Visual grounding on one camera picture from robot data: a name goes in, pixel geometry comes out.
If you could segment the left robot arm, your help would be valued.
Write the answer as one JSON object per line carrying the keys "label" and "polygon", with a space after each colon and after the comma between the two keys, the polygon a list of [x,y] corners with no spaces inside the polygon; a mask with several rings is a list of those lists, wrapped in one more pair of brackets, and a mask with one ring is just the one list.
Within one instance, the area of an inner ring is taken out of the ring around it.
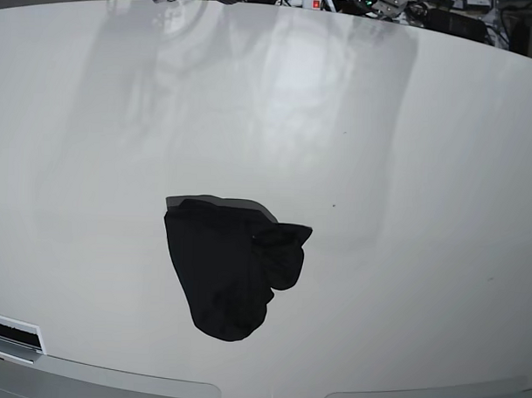
{"label": "left robot arm", "polygon": [[409,7],[424,0],[333,0],[343,10],[349,10],[359,16],[373,14],[376,17],[394,19]]}

